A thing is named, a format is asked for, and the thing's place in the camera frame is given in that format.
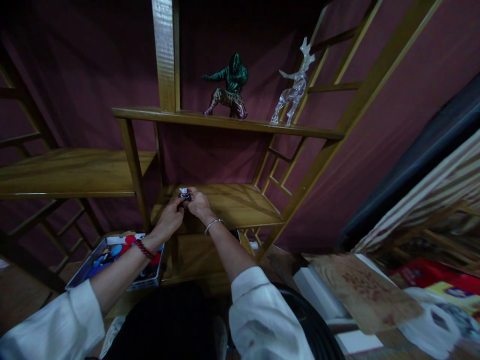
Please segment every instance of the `wrist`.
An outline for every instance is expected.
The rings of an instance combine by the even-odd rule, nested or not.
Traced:
[[[208,226],[212,221],[214,221],[218,218],[219,217],[217,215],[215,215],[212,210],[209,210],[209,211],[205,212],[204,214],[202,214],[202,216],[200,217],[200,220],[205,226]]]
[[[171,235],[163,229],[155,228],[143,238],[142,242],[150,252],[156,253],[158,249],[170,239],[170,237]]]

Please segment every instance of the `white shirt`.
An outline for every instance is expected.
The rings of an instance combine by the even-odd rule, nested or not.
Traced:
[[[258,266],[231,284],[230,331],[242,359],[313,359],[304,331]],[[66,292],[0,339],[0,359],[83,359],[105,336],[90,280]]]

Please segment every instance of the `clear glass deer figurine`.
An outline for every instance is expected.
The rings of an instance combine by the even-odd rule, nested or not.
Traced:
[[[307,45],[307,38],[303,39],[303,44],[300,46],[300,51],[303,53],[303,61],[301,63],[300,70],[296,73],[288,75],[282,70],[278,70],[280,74],[286,79],[293,79],[293,86],[285,89],[281,95],[278,104],[275,107],[275,113],[271,117],[270,124],[277,125],[279,123],[279,112],[289,102],[291,102],[291,109],[286,114],[288,116],[287,126],[292,123],[292,117],[295,114],[295,110],[299,105],[300,99],[304,95],[307,88],[307,75],[306,72],[309,69],[311,63],[315,61],[315,55],[310,55],[310,45]]]

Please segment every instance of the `action figure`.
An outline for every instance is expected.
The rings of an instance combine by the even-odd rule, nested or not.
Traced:
[[[293,86],[283,90],[281,93],[280,100],[275,107],[275,113],[271,117],[270,124],[277,125],[279,123],[280,109],[291,102],[291,109],[286,114],[288,116],[288,122],[286,125],[290,126],[292,117],[295,114],[295,110],[297,109],[300,99],[304,95],[305,89],[307,88],[306,72],[309,69],[310,64],[315,61],[315,55],[310,55],[310,45],[307,45],[306,37],[303,39],[303,44],[301,45],[300,50],[303,53],[303,62],[301,63],[301,67],[298,72],[288,75],[282,70],[278,70],[284,78],[293,79]]]
[[[248,115],[245,110],[244,101],[240,93],[242,87],[249,79],[249,72],[243,66],[239,54],[234,54],[230,58],[230,65],[222,71],[213,74],[212,76],[202,75],[203,80],[208,82],[219,82],[225,80],[225,90],[217,88],[211,95],[210,107],[203,113],[204,115],[212,115],[214,107],[218,103],[228,106],[230,108],[230,117],[245,119]]]
[[[186,187],[181,187],[180,188],[180,194],[178,194],[179,198],[185,198],[184,201],[192,201],[192,197],[189,194],[189,191],[187,190]]]

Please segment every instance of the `striped fabric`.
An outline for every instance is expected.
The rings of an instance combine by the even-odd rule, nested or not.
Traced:
[[[480,210],[480,130],[446,157],[375,227],[360,240],[353,253],[375,251],[392,231],[426,221],[433,213],[460,199]]]

